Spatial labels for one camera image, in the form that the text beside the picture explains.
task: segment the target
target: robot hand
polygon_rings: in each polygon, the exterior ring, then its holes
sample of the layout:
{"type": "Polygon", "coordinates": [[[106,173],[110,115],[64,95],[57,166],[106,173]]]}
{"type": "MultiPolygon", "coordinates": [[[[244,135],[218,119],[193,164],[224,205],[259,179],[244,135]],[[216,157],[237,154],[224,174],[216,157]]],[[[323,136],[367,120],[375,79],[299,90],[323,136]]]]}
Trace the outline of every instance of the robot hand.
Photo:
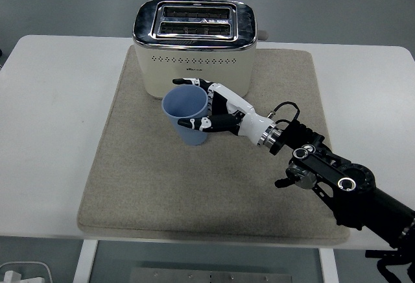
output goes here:
{"type": "Polygon", "coordinates": [[[202,132],[230,131],[237,136],[246,136],[255,145],[266,144],[274,122],[256,114],[254,107],[222,84],[203,79],[174,79],[173,84],[190,84],[203,88],[208,94],[208,110],[211,115],[198,119],[179,119],[178,124],[202,132]]]}

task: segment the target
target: plastic cup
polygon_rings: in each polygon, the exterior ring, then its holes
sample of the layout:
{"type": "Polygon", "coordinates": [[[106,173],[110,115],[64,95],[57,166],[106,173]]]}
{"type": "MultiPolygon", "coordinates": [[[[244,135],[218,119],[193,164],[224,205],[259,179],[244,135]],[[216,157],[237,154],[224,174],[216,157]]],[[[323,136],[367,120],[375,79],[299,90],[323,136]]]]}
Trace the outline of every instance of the plastic cup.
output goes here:
{"type": "Polygon", "coordinates": [[[161,107],[170,119],[174,129],[188,145],[200,145],[207,134],[199,130],[188,129],[177,124],[179,119],[194,119],[208,115],[208,95],[199,86],[181,85],[173,88],[164,96],[161,107]]]}

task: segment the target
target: toaster vent holes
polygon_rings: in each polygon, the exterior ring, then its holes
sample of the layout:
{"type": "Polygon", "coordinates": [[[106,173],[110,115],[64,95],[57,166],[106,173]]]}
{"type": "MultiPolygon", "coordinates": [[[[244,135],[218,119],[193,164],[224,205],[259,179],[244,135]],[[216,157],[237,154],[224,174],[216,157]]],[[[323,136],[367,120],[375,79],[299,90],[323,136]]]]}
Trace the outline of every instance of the toaster vent holes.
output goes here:
{"type": "Polygon", "coordinates": [[[196,58],[175,58],[175,57],[162,57],[162,56],[152,56],[151,60],[153,60],[154,62],[156,62],[157,60],[160,62],[172,62],[172,63],[186,63],[186,64],[236,64],[237,60],[236,58],[232,58],[232,59],[196,59],[196,58]]]}

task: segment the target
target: felt mat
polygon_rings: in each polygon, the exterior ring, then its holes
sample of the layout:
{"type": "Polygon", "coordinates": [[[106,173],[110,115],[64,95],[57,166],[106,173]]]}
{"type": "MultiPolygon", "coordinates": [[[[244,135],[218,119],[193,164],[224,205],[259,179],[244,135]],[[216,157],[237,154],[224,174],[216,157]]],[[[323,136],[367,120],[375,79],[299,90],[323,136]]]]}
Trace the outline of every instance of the felt mat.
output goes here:
{"type": "MultiPolygon", "coordinates": [[[[327,135],[311,54],[257,49],[245,99],[266,116],[283,101],[327,135]]],[[[274,119],[295,114],[283,107],[274,119]]],[[[291,150],[276,156],[246,137],[210,134],[185,145],[144,89],[136,52],[127,53],[78,211],[78,227],[98,236],[332,245],[349,236],[311,191],[276,189],[291,150]]]]}

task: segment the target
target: cream toaster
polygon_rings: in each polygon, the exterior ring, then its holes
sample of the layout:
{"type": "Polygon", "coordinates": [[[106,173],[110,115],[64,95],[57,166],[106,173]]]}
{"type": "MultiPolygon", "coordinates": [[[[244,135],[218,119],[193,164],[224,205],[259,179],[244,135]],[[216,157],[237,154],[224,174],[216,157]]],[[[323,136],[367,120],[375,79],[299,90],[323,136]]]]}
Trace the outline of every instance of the cream toaster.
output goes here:
{"type": "Polygon", "coordinates": [[[254,11],[212,0],[153,0],[139,9],[134,47],[144,87],[162,98],[173,79],[219,82],[240,96],[250,87],[257,43],[254,11]]]}

